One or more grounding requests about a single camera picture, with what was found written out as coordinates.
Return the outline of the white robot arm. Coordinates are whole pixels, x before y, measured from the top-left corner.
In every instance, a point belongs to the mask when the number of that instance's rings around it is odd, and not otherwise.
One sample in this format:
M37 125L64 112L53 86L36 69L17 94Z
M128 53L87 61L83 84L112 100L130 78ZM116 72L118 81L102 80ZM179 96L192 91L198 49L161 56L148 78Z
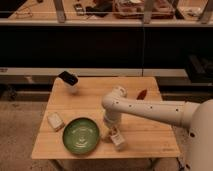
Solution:
M119 124L125 113L188 129L185 171L213 169L213 99L203 103L136 100L127 98L126 90L118 86L102 98L102 106L108 127Z

